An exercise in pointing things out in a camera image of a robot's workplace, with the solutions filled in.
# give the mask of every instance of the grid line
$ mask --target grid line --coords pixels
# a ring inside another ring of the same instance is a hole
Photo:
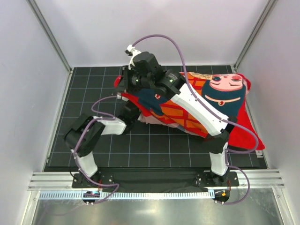
[[[182,66],[164,68],[183,70]],[[74,69],[47,166],[73,166],[72,153],[63,141],[61,130],[70,126],[72,121],[78,118],[80,112],[90,110],[97,97],[100,99],[115,91],[112,86],[120,70],[121,67]],[[188,72],[206,74],[225,74],[228,70],[226,66],[187,66]],[[116,114],[117,109],[121,107],[121,102],[123,101],[116,99],[99,103],[98,111],[100,109],[103,112]],[[137,122],[135,128],[123,137],[101,136],[93,154],[96,164],[101,166],[209,167],[210,155],[209,152],[202,150],[201,143],[201,138],[197,139],[195,135],[189,135],[175,128]],[[231,164],[233,160],[235,164],[245,167],[259,166],[258,160],[250,154],[249,159],[246,156],[239,158],[237,155],[231,158],[229,154],[228,160]]]

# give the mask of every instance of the cartoon face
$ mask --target cartoon face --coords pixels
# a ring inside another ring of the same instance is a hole
[[[243,87],[243,78],[238,74],[213,75],[210,87],[219,91],[239,90]]]

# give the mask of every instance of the metallic floor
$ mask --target metallic floor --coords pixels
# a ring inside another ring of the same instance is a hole
[[[231,190],[230,201],[246,190]],[[80,206],[80,201],[39,200],[34,225],[283,225],[272,189],[251,189],[236,205],[211,199],[108,201]],[[65,214],[54,216],[53,213]]]

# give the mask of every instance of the white wall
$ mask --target white wall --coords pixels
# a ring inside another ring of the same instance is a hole
[[[253,82],[248,95],[271,165],[278,168],[300,212],[300,1],[279,0],[239,72]]]
[[[25,0],[0,0],[0,224],[20,224],[67,71]]]
[[[172,37],[187,64],[235,63],[267,0],[37,0],[71,66],[128,64],[124,50],[149,34]],[[143,51],[180,64],[173,45]]]

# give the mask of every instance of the fabric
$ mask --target fabric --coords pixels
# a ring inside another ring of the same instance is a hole
[[[238,124],[255,133],[245,108],[245,97],[250,91],[251,82],[244,75],[204,75],[193,72],[187,75],[194,89],[212,106],[227,116],[236,116]],[[139,107],[142,112],[142,122],[176,127],[201,137],[206,137],[208,134],[205,127],[185,109],[155,94],[151,89],[143,89],[134,95],[128,93],[121,93],[121,95]],[[257,150],[263,150],[265,146],[259,137],[258,139]],[[248,132],[235,127],[228,143],[234,147],[251,149],[255,145],[255,140]]]

